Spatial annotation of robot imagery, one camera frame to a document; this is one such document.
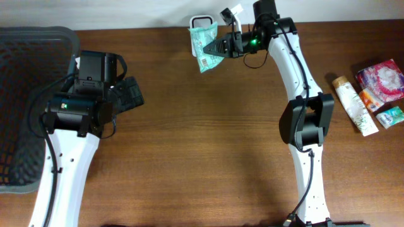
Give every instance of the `wooden table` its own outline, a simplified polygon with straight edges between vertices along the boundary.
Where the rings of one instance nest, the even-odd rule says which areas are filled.
[[[404,69],[404,21],[297,28],[314,79],[336,100],[323,155],[331,218],[403,226],[404,124],[385,130],[376,122],[380,131],[363,137],[330,81],[346,75],[357,87],[359,69],[391,58]],[[146,102],[118,116],[117,134],[100,143],[79,226],[277,224],[295,207],[294,164],[278,131],[287,96],[270,57],[261,69],[225,59],[200,74],[186,28],[77,34],[82,49],[123,55]],[[395,105],[404,109],[403,100]],[[0,195],[1,226],[27,226],[35,198]]]

